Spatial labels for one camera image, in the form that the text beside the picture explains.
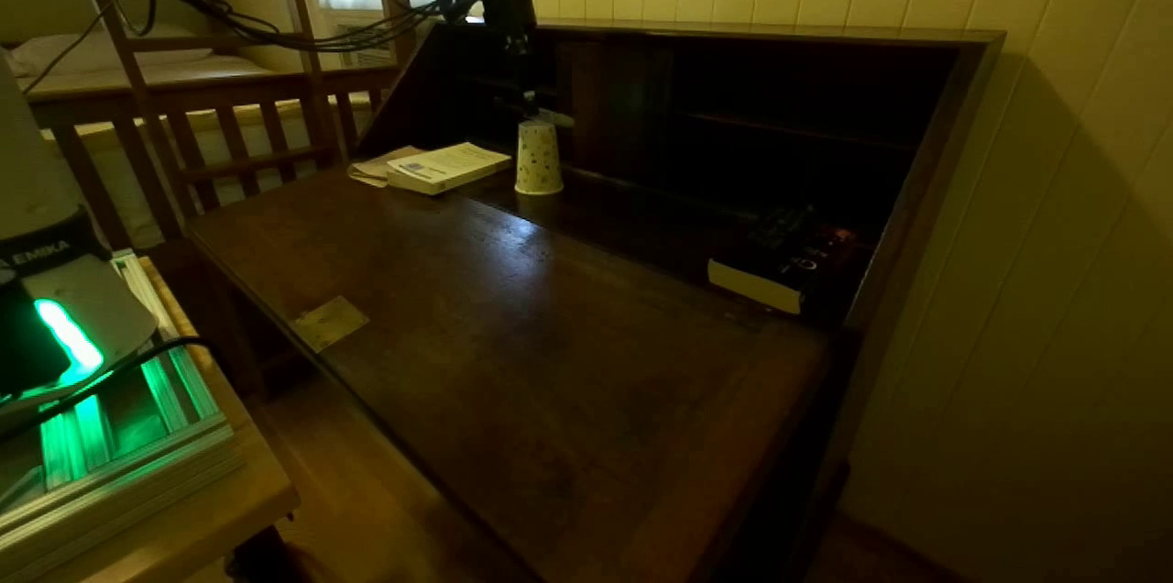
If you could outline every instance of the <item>paper cup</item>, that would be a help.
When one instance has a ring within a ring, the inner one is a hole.
[[[526,120],[517,127],[517,194],[551,195],[562,190],[558,135],[554,124]]]

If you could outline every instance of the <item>white pillow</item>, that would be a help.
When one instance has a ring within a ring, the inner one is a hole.
[[[15,57],[12,56],[12,52],[7,48],[4,49],[4,61],[7,62],[8,69],[12,69],[13,77],[26,77],[32,74],[25,65],[21,65],[21,62],[18,62]]]
[[[176,27],[172,23],[156,23],[154,30],[148,33],[147,39],[177,39],[177,36],[192,36],[194,34],[187,28]],[[13,49],[13,62],[20,68],[25,68],[29,76],[41,74],[49,62],[65,52],[65,48],[68,48],[76,39],[75,33],[69,33],[69,35],[46,35],[26,41],[25,45]],[[210,48],[184,48],[179,52],[136,53],[135,57],[137,57],[138,65],[175,65],[175,62],[199,61],[201,57],[210,56],[211,53]],[[118,61],[118,54],[114,52],[109,33],[93,32],[61,62],[57,62],[53,73],[101,73],[104,69],[121,68],[122,62]]]

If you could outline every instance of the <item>wooden floor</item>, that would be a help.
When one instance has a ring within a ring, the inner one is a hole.
[[[340,389],[312,373],[253,419],[301,496],[278,530],[314,583],[524,581]],[[188,583],[223,583],[218,563]],[[870,529],[836,517],[808,583],[954,581]]]

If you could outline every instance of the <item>wooden desk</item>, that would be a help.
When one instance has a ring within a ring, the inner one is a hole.
[[[142,260],[182,335],[196,335],[149,258]],[[297,492],[216,362],[201,346],[188,352],[236,436],[244,466],[134,528],[48,572],[54,582],[181,581],[270,527],[298,506]]]
[[[552,582],[694,575],[826,372],[808,325],[461,195],[331,170],[190,232],[449,502]],[[339,296],[369,324],[316,353],[290,323]]]

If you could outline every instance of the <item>dark book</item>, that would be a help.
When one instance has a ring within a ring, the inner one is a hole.
[[[854,232],[819,221],[813,208],[784,208],[760,221],[746,242],[710,258],[708,282],[779,311],[802,305],[842,270]]]

